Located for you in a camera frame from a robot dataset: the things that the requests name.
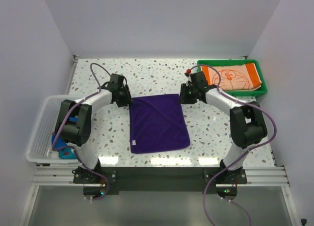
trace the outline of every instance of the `orange and white towel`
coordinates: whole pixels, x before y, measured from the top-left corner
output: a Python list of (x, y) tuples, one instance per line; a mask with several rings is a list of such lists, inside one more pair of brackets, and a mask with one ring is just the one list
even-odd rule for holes
[[(214, 67), (221, 75), (220, 87), (225, 90), (257, 90), (261, 87), (261, 79), (254, 63), (241, 66)], [(202, 67), (209, 85), (217, 85), (219, 77), (217, 73), (208, 68)]]

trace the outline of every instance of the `white laundry basket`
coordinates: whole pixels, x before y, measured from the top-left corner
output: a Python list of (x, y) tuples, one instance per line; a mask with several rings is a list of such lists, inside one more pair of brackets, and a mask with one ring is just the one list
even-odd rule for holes
[(28, 161), (41, 164), (69, 164), (78, 162), (76, 159), (60, 159), (58, 152), (51, 150), (51, 138), (58, 118), (61, 102), (66, 99), (77, 100), (79, 98), (83, 98), (83, 96), (56, 95), (50, 96), (45, 100), (27, 147), (26, 158)]

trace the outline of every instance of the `terrazzo surface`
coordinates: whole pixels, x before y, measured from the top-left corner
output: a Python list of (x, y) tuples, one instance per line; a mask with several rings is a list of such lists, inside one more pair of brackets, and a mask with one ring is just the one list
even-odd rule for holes
[[(133, 98), (160, 94), (179, 94), (181, 83), (186, 82), (184, 72), (198, 59), (79, 59), (69, 94), (89, 95), (97, 84), (89, 65), (96, 62), (110, 73), (124, 75)], [(109, 76), (95, 66), (101, 84)], [(252, 101), (254, 97), (240, 97)], [(228, 153), (230, 138), (229, 117), (219, 109), (198, 102), (182, 105), (190, 146), (179, 151), (151, 154), (133, 154), (130, 151), (129, 108), (110, 104), (97, 111), (92, 119), (89, 142), (99, 156), (102, 166), (119, 167), (213, 167)], [(244, 167), (273, 167), (270, 145), (252, 151)]]

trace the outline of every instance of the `purple cloth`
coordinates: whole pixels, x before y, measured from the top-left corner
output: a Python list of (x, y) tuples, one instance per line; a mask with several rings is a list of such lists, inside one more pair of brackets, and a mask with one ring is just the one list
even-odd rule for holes
[(179, 95), (133, 98), (130, 106), (132, 153), (184, 149), (190, 145)]

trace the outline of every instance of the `green plastic bin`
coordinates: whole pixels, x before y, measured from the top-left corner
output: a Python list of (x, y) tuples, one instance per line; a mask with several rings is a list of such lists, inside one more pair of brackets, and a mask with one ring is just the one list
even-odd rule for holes
[(225, 91), (229, 95), (232, 96), (261, 96), (267, 93), (267, 87), (259, 66), (259, 63), (254, 59), (213, 59), (213, 60), (198, 60), (197, 64), (205, 64), (213, 67), (218, 66), (234, 66), (234, 65), (243, 65), (246, 63), (254, 63), (255, 67), (257, 69), (257, 72), (260, 76), (260, 79), (262, 81), (261, 87), (255, 91)]

